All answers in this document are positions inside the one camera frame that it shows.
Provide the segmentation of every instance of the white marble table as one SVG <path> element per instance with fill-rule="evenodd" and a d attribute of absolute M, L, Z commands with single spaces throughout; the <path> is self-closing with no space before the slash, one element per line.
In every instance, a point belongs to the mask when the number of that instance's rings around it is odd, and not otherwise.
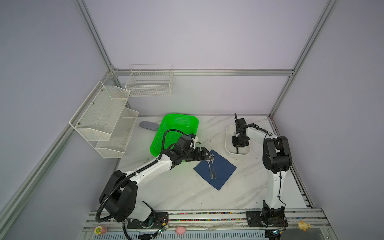
<path fill-rule="evenodd" d="M 266 116 L 243 116 L 273 132 Z M 140 167 L 154 159 L 149 151 L 156 132 L 139 127 L 141 121 L 161 123 L 163 117 L 138 117 L 130 142 L 118 169 L 122 172 Z M 220 191 L 208 184 L 194 167 L 199 162 L 183 162 L 171 171 L 139 189 L 137 200 L 144 200 L 155 210 L 224 210 L 262 208 L 266 194 L 267 170 L 262 162 L 262 146 L 250 140 L 251 153 L 243 158 L 225 151 L 225 128 L 234 125 L 234 116 L 197 116 L 199 147 L 215 150 L 237 167 Z M 296 182 L 289 171 L 281 199 L 287 209 L 306 208 Z"/>

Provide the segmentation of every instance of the metal spoon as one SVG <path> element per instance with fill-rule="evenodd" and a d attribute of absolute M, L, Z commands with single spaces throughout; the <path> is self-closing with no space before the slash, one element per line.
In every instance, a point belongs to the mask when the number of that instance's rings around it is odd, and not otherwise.
<path fill-rule="evenodd" d="M 208 166 L 209 166 L 209 174 L 211 175 L 211 179 L 214 178 L 213 174 L 212 174 L 212 170 L 211 170 L 211 165 L 210 165 L 210 160 L 209 158 L 207 159 L 207 163 L 208 163 Z"/>
<path fill-rule="evenodd" d="M 215 160 L 215 156 L 213 154 L 210 154 L 209 155 L 209 159 L 210 161 L 212 162 L 212 171 L 214 173 L 214 179 L 217 179 L 217 176 L 216 176 L 216 172 L 215 172 L 215 166 L 214 166 L 214 160 Z"/>

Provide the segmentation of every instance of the white mesh shelf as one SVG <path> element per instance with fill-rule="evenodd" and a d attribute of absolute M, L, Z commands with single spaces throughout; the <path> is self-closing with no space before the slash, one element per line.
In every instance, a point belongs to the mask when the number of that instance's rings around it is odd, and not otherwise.
<path fill-rule="evenodd" d="M 137 111 L 123 108 L 109 141 L 96 144 L 95 149 L 103 158 L 121 158 L 124 155 L 138 114 Z"/>
<path fill-rule="evenodd" d="M 170 96 L 173 88 L 172 65 L 131 65 L 125 88 L 132 97 Z"/>
<path fill-rule="evenodd" d="M 75 123 L 75 130 L 87 141 L 109 141 L 128 101 L 129 91 L 116 86 L 102 86 Z"/>
<path fill-rule="evenodd" d="M 99 82 L 70 125 L 103 157 L 121 158 L 136 123 L 137 111 L 126 108 L 129 91 Z"/>

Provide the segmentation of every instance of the green plastic basket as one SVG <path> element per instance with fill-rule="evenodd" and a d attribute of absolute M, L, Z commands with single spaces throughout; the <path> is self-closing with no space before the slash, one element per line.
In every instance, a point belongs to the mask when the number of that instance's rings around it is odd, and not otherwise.
<path fill-rule="evenodd" d="M 197 127 L 199 126 L 199 120 L 195 116 L 182 115 L 171 113 L 166 115 L 161 121 L 160 127 L 153 139 L 151 145 L 151 153 L 157 157 L 161 152 L 161 144 L 163 142 L 163 135 L 169 129 L 177 129 L 185 134 L 196 134 Z M 181 133 L 179 132 L 168 132 L 164 148 L 168 148 L 169 145 L 176 143 Z"/>

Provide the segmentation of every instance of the blue cloth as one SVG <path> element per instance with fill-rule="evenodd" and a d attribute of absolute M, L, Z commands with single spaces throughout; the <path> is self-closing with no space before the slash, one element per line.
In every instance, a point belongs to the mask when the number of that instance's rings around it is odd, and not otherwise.
<path fill-rule="evenodd" d="M 209 166 L 207 161 L 205 160 L 201 161 L 194 168 L 194 170 L 210 185 L 212 185 L 217 190 L 220 190 L 226 183 L 226 181 L 229 179 L 229 177 L 232 175 L 232 173 L 236 170 L 236 167 L 232 163 L 228 162 L 227 159 L 220 156 L 214 150 L 211 150 L 210 153 L 215 156 L 214 167 L 217 179 L 211 179 L 211 176 L 209 174 Z"/>

